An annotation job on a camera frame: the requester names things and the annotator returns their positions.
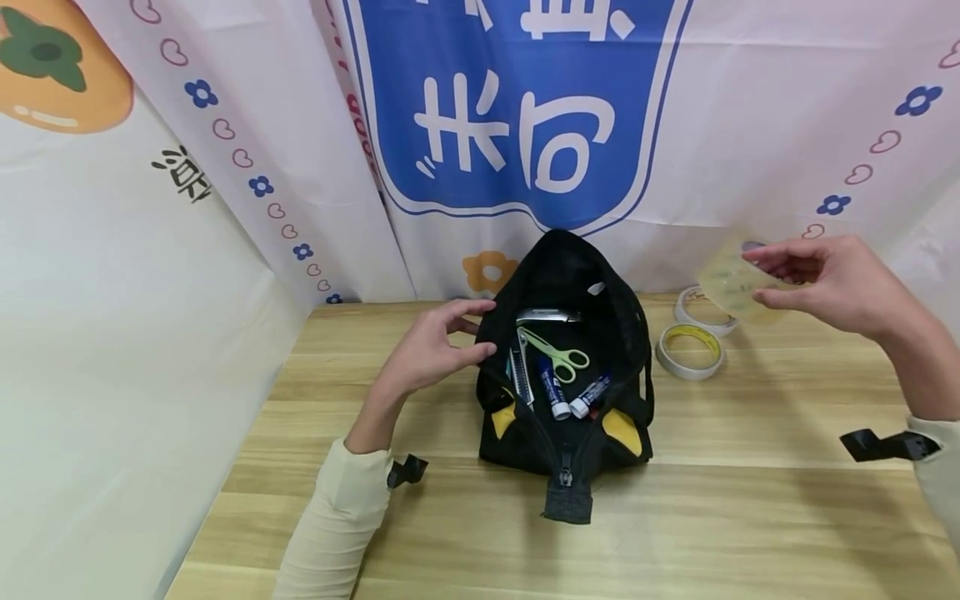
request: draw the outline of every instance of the wooden tabletop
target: wooden tabletop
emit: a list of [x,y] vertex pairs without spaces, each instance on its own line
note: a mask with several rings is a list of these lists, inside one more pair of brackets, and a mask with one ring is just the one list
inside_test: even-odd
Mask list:
[[[652,334],[676,296],[642,297]],[[429,304],[323,307],[307,322],[168,600],[264,600],[330,444]],[[413,396],[394,451],[430,461],[394,492],[354,598],[955,599],[960,568],[903,461],[838,436],[904,428],[881,351],[805,315],[724,338],[687,382],[655,362],[654,459],[594,482],[593,522],[540,517],[545,480],[477,459],[475,370]]]

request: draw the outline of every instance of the blue flower pattern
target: blue flower pattern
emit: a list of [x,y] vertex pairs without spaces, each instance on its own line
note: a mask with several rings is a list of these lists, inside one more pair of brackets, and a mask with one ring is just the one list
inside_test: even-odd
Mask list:
[[906,95],[906,100],[894,110],[894,114],[898,117],[907,114],[912,117],[919,117],[930,110],[930,105],[933,104],[933,101],[940,98],[943,93],[944,89],[939,85],[932,87],[918,85],[910,90],[910,93]]
[[297,260],[306,260],[310,256],[313,256],[313,249],[310,248],[309,244],[300,244],[299,246],[294,246],[294,255],[297,257]]
[[247,181],[247,185],[250,186],[254,196],[257,198],[263,198],[267,194],[273,194],[275,191],[273,185],[270,183],[270,178],[266,175],[261,175],[260,177]]
[[835,217],[844,211],[851,200],[850,196],[837,196],[836,194],[827,196],[824,198],[824,202],[817,207],[817,214]]
[[[193,106],[197,108],[207,108],[215,107],[220,104],[220,99],[217,98],[217,95],[213,93],[213,88],[210,87],[210,83],[205,79],[198,79],[195,82],[187,82],[183,85],[183,91],[186,92],[188,96],[193,100]],[[250,186],[250,189],[253,190],[254,196],[257,198],[263,198],[268,194],[273,194],[276,189],[273,184],[270,183],[270,178],[265,175],[253,178],[247,182],[247,185]],[[306,260],[314,255],[313,249],[310,248],[309,244],[300,244],[293,248],[294,256],[297,257],[297,260]],[[340,294],[333,294],[332,296],[327,297],[327,304],[340,304],[344,300],[340,297]]]
[[206,79],[198,79],[196,82],[187,82],[183,85],[183,91],[193,98],[193,106],[197,108],[215,107],[220,104],[220,99],[213,93],[210,84]]

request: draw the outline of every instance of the orange flower illustration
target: orange flower illustration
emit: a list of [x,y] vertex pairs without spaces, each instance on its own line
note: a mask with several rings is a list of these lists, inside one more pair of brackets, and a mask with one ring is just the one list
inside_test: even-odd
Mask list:
[[503,252],[486,250],[476,256],[464,258],[464,272],[467,273],[467,285],[474,292],[498,293],[516,271],[515,260],[507,258]]

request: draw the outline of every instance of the right hand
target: right hand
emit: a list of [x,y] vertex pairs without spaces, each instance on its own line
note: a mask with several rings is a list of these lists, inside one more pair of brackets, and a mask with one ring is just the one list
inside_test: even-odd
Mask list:
[[743,253],[744,260],[792,283],[797,290],[756,290],[768,308],[809,313],[843,331],[879,340],[925,309],[854,235],[788,240]]

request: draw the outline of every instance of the black pouch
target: black pouch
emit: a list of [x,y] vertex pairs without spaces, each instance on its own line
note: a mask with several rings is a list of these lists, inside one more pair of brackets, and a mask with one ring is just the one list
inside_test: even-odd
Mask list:
[[[653,457],[647,432],[654,417],[652,352],[643,308],[600,251],[558,229],[543,235],[495,299],[496,308],[484,316],[476,336],[477,342],[497,345],[477,377],[476,395],[484,410],[480,458],[549,476],[542,516],[589,523],[591,480]],[[534,401],[528,405],[517,393],[508,365],[511,349],[518,348],[516,319],[531,308],[579,313],[578,323],[523,326],[554,348],[576,348],[589,357],[589,365],[576,371],[570,384],[562,384],[567,401],[609,375],[610,386],[591,405],[589,416],[554,419],[538,370],[541,354],[530,345],[526,369]]]

